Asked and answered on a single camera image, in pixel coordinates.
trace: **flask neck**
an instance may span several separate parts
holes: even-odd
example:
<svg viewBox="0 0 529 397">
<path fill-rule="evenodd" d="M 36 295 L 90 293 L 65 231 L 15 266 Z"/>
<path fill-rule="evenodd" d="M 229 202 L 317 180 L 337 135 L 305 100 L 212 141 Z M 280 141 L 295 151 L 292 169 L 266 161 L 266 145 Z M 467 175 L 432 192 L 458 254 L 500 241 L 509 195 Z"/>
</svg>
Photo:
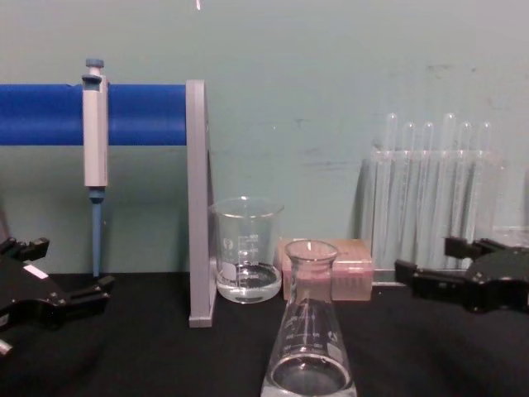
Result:
<svg viewBox="0 0 529 397">
<path fill-rule="evenodd" d="M 292 260 L 292 289 L 289 303 L 305 299 L 331 302 L 332 260 Z"/>
</svg>

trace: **erlenmeyer flask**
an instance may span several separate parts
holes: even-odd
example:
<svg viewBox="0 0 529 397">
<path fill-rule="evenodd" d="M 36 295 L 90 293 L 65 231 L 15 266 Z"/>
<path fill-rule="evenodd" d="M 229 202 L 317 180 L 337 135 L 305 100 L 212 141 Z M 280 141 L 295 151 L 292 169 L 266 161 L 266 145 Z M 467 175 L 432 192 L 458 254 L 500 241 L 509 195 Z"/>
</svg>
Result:
<svg viewBox="0 0 529 397">
<path fill-rule="evenodd" d="M 356 397 L 331 299 L 331 244 L 289 243 L 292 292 L 269 360 L 261 397 Z"/>
</svg>

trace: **glass beaker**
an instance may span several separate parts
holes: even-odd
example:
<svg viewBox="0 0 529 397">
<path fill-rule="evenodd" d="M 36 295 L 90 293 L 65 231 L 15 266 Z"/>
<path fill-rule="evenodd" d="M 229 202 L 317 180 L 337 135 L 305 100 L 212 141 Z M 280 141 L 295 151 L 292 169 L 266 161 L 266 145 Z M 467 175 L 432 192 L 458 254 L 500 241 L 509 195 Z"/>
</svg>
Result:
<svg viewBox="0 0 529 397">
<path fill-rule="evenodd" d="M 317 240 L 289 243 L 292 292 L 263 382 L 261 397 L 356 397 L 331 299 L 338 250 Z"/>
<path fill-rule="evenodd" d="M 217 226 L 217 290 L 226 299 L 252 304 L 279 292 L 282 278 L 274 253 L 283 208 L 246 196 L 211 206 Z"/>
</svg>

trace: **pipette tip box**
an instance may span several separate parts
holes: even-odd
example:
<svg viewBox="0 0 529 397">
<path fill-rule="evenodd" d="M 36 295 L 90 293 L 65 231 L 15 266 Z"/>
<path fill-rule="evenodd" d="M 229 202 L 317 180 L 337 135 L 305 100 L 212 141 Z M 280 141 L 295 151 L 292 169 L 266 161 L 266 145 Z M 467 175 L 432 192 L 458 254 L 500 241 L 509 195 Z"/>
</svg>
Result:
<svg viewBox="0 0 529 397">
<path fill-rule="evenodd" d="M 283 271 L 283 296 L 290 297 L 292 262 L 284 248 L 302 238 L 280 238 L 275 252 L 275 265 Z M 371 299 L 373 261 L 362 240 L 323 239 L 338 250 L 332 267 L 332 299 L 336 301 L 366 301 Z"/>
</svg>

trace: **white label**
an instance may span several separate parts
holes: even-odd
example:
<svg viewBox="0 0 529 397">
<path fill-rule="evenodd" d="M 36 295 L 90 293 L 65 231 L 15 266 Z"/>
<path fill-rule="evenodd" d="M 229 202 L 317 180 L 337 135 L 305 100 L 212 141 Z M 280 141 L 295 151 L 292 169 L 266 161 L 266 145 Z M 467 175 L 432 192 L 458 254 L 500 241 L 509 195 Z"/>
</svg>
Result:
<svg viewBox="0 0 529 397">
<path fill-rule="evenodd" d="M 331 356 L 331 358 L 334 358 L 340 363 L 343 362 L 343 357 L 341 356 L 341 351 L 338 347 L 334 346 L 332 343 L 327 343 L 327 351 L 329 352 L 329 356 Z"/>
<path fill-rule="evenodd" d="M 33 265 L 27 265 L 27 266 L 24 266 L 24 269 L 29 271 L 30 273 L 32 273 L 33 275 L 36 275 L 39 279 L 45 279 L 46 277 L 48 277 L 48 275 L 40 270 L 40 269 L 37 269 L 36 267 L 34 267 Z"/>
<path fill-rule="evenodd" d="M 2 317 L 0 317 L 0 327 L 3 327 L 7 324 L 9 321 L 9 314 L 4 314 Z"/>
<path fill-rule="evenodd" d="M 222 262 L 222 277 L 229 281 L 237 280 L 237 268 L 229 262 Z"/>
</svg>

